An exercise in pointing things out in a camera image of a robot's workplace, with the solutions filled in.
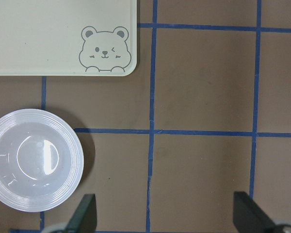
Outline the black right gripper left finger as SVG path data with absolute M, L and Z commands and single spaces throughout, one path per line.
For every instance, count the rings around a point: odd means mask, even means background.
M 95 233 L 97 205 L 95 194 L 85 194 L 65 227 L 66 233 Z

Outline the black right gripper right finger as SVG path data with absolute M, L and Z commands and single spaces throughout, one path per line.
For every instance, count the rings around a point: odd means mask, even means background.
M 233 194 L 233 224 L 239 233 L 272 233 L 275 223 L 244 191 Z

